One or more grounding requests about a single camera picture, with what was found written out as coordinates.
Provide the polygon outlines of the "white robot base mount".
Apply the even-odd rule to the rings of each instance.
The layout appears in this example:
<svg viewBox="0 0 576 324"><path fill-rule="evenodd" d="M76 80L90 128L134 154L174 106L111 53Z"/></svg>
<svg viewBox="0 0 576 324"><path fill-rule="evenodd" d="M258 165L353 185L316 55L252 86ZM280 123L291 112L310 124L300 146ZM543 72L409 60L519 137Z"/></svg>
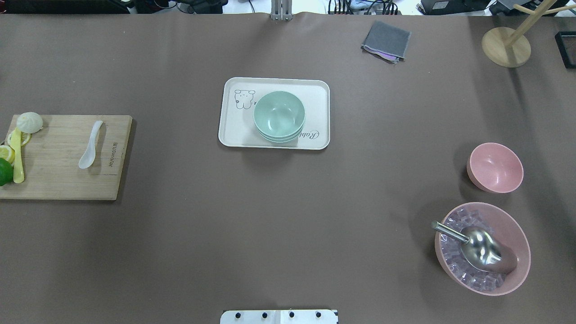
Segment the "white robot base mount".
<svg viewBox="0 0 576 324"><path fill-rule="evenodd" d="M229 310L223 312L220 324L338 324L337 310Z"/></svg>

